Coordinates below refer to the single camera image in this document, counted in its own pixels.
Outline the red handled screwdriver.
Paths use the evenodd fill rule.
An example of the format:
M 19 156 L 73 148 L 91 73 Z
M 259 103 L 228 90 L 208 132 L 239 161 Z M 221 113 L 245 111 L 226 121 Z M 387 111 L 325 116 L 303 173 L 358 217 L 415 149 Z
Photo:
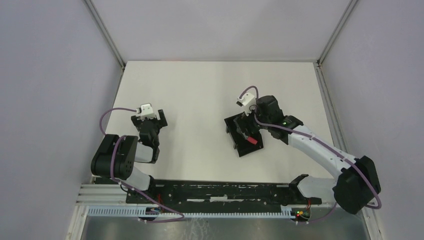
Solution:
M 251 136 L 248 136 L 248 137 L 246 138 L 246 140 L 247 140 L 249 143 L 253 144 L 253 145 L 256 145 L 256 144 L 258 143 L 258 141 L 257 141 L 256 139 L 254 139 L 253 137 L 251 137 Z

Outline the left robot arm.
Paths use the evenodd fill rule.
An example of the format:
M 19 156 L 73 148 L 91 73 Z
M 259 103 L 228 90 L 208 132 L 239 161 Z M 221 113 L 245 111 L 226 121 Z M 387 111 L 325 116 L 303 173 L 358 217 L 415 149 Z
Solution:
M 123 110 L 135 113 L 131 122 L 138 135 L 107 134 L 103 128 L 106 114 Z M 103 140 L 92 158 L 90 169 L 94 176 L 111 179 L 131 190 L 147 191 L 154 183 L 151 175 L 135 167 L 135 163 L 155 164 L 160 154 L 160 130 L 168 126 L 163 109 L 154 111 L 151 104 L 136 109 L 114 107 L 103 113 L 99 128 Z

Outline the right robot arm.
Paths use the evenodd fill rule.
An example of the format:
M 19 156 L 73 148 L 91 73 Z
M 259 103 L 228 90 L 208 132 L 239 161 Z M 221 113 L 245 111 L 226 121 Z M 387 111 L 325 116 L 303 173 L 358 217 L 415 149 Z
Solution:
M 331 187 L 335 202 L 346 212 L 357 214 L 363 208 L 379 210 L 381 185 L 374 161 L 355 157 L 326 143 L 293 115 L 285 115 L 273 95 L 260 98 L 243 93 L 236 100 L 242 112 L 235 118 L 239 136 L 256 144 L 260 130 L 314 160 L 335 179 Z

